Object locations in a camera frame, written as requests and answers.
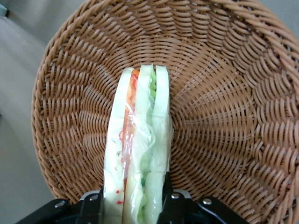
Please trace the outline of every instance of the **tan wicker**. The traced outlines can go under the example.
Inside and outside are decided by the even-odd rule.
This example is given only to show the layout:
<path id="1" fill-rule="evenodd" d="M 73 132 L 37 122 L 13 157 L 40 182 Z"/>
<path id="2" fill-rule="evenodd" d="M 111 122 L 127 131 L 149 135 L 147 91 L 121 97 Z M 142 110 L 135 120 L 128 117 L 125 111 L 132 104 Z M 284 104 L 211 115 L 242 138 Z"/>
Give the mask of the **tan wicker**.
<path id="1" fill-rule="evenodd" d="M 256 0 L 91 0 L 48 44 L 33 93 L 34 145 L 55 197 L 103 184 L 125 67 L 167 66 L 171 178 L 250 223 L 299 219 L 299 43 Z"/>

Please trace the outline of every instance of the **wicker basket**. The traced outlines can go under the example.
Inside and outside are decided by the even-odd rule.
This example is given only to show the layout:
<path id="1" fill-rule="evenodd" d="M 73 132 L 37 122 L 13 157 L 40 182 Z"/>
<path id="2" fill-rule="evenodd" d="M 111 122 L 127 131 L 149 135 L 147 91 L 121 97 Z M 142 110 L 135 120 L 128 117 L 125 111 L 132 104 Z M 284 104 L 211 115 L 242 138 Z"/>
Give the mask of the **wicker basket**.
<path id="1" fill-rule="evenodd" d="M 91 0 L 48 44 L 32 127 L 55 197 L 103 184 L 123 69 L 167 66 L 171 178 L 249 223 L 299 219 L 299 44 L 256 0 Z"/>

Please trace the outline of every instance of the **metal screw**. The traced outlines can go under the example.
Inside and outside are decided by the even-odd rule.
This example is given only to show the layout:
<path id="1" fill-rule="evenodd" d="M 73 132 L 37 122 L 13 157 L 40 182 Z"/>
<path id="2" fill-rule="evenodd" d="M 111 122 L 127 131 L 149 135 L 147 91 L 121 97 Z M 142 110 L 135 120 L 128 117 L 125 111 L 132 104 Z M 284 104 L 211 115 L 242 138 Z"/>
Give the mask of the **metal screw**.
<path id="1" fill-rule="evenodd" d="M 171 198 L 172 199 L 178 199 L 179 198 L 179 194 L 178 193 L 172 193 Z"/>
<path id="2" fill-rule="evenodd" d="M 65 204 L 65 201 L 60 201 L 54 207 L 55 208 L 60 208 L 60 207 L 64 206 L 64 204 Z"/>
<path id="3" fill-rule="evenodd" d="M 205 198 L 204 200 L 202 200 L 202 202 L 207 205 L 212 204 L 211 199 L 208 199 L 208 198 Z"/>
<path id="4" fill-rule="evenodd" d="M 93 200 L 96 200 L 98 199 L 99 195 L 93 195 L 89 198 L 89 201 L 93 201 Z"/>

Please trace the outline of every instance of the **carrot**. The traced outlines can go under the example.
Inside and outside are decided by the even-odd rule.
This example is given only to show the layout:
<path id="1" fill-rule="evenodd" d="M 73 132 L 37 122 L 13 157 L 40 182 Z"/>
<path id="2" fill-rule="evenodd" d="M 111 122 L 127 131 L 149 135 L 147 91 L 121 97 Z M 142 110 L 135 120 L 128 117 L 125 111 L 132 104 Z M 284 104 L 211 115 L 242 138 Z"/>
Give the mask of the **carrot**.
<path id="1" fill-rule="evenodd" d="M 136 97 L 138 76 L 139 76 L 139 71 L 134 69 L 131 74 L 131 79 L 130 79 L 128 92 L 127 92 L 124 125 L 122 131 L 123 158 L 121 162 L 123 163 L 123 180 L 124 180 L 125 189 L 127 184 L 128 167 L 131 160 L 131 150 L 132 150 L 134 133 L 135 133 L 134 112 L 135 112 L 135 97 Z"/>

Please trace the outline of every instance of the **sandwich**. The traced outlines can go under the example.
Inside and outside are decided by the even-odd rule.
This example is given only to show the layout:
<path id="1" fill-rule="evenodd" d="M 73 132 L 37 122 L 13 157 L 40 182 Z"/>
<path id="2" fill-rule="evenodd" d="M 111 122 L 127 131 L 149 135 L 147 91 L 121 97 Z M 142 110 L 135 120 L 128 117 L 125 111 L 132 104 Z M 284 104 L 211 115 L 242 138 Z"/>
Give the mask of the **sandwich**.
<path id="1" fill-rule="evenodd" d="M 172 125 L 166 67 L 126 68 L 119 80 L 104 159 L 104 223 L 155 224 L 169 170 Z"/>

